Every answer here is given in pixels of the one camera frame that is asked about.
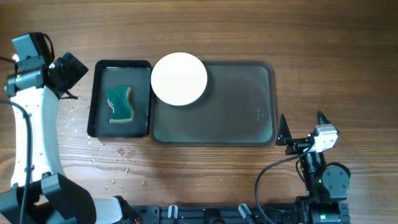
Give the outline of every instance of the white disc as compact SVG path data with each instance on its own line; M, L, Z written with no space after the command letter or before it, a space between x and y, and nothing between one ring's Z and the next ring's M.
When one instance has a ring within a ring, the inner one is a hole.
M172 53L157 62L150 83L156 96L163 102L183 106L197 100L205 91L207 72L195 56Z

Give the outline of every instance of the water droplet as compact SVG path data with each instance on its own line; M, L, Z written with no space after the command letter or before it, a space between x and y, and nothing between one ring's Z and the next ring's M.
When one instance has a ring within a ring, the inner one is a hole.
M124 154L124 149L118 149L118 150L117 150L117 153L118 153L119 156L123 156L123 154Z

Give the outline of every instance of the black tray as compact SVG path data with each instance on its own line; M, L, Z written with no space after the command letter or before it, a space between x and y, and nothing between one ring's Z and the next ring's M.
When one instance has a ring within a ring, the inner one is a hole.
M187 106L152 96L150 135L176 146L267 146L276 136L272 69L261 61L202 61L205 92Z
M101 60L95 65L87 133L95 138L141 138L149 133L151 66L145 60ZM106 93L129 86L135 115L129 123L110 123Z

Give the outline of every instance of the sponge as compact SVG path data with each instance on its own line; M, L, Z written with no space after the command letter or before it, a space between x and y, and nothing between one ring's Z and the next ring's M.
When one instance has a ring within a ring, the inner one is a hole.
M107 92L108 103L113 109L110 123L126 123L134 119L134 110L130 102L131 88L117 87Z

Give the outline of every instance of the wooden table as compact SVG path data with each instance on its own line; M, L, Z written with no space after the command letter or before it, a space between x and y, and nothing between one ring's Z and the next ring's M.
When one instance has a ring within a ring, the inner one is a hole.
M286 158L284 148L275 146L187 149L150 138L88 138L97 61L144 59L155 65L164 55L187 52L202 60L268 62L275 72L277 114L286 115L294 137L313 130L319 109L341 131L325 157L352 171L348 203L353 223L398 220L396 1L16 4L22 2L0 5L1 56L14 54L13 37L41 31L51 37L56 58L70 51L90 69L71 90L81 98L60 101L57 126L66 175L93 197L122 195L131 205L254 204L260 170ZM0 62L0 71L3 86L12 66ZM3 91L0 98L7 98ZM0 111L4 192L10 188L16 134L11 107L1 105ZM124 149L123 156L118 149ZM127 175L123 167L129 168ZM306 194L294 162L270 170L260 188L262 202L292 202Z

